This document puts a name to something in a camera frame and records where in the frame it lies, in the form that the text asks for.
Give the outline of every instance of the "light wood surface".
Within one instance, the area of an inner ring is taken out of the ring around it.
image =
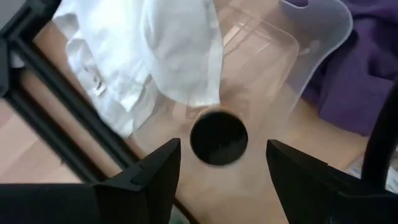
[[[67,65],[63,52],[65,39],[59,31],[50,24],[37,37],[36,43],[81,91]],[[24,86],[108,175],[120,171],[48,89],[29,72],[24,76]],[[78,181],[5,103],[0,104],[0,112],[1,182]],[[338,169],[344,169],[360,156],[366,145],[366,138],[319,120],[316,109],[304,101],[299,102],[280,140]],[[147,153],[137,148],[131,139],[128,143],[140,156],[144,157]],[[182,154],[177,197],[201,223],[287,223],[266,172],[265,151],[252,155],[250,158],[253,160],[246,161],[249,166],[245,169],[238,170],[238,173],[229,172],[228,179],[211,173],[219,171],[199,164],[190,151],[183,151]],[[203,174],[213,175],[216,179],[203,181]],[[242,177],[250,181],[239,185],[239,188],[234,188],[237,185],[228,188],[232,175],[240,176],[240,181],[244,180]]]

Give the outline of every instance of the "wooden floor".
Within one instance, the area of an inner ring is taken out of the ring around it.
[[[79,180],[8,105],[0,101],[0,183]]]

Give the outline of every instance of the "black metal frame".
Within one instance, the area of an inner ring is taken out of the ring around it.
[[[60,0],[27,1],[0,31],[0,94],[82,181],[101,182],[106,178],[103,172],[21,87],[18,70],[10,67],[10,51],[13,51],[120,168],[127,169],[139,161],[124,140],[102,122],[96,111],[32,43],[59,4]],[[198,223],[177,199],[175,205],[191,223]]]

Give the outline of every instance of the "purple fabric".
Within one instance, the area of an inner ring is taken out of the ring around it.
[[[321,64],[302,97],[318,106],[321,119],[368,136],[398,79],[398,0],[343,2],[353,15],[353,32]]]

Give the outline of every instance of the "black bar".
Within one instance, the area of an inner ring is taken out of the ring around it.
[[[395,82],[369,138],[361,178],[385,189],[391,157],[398,144],[398,83]]]
[[[122,169],[130,167],[139,160],[131,152],[124,140],[102,122],[96,111],[34,44],[26,43],[22,39],[18,39],[16,44],[15,51],[26,63],[27,67],[34,71],[35,75],[65,105],[69,112]]]
[[[104,173],[22,87],[14,85],[4,98],[81,181],[92,184],[106,180]]]

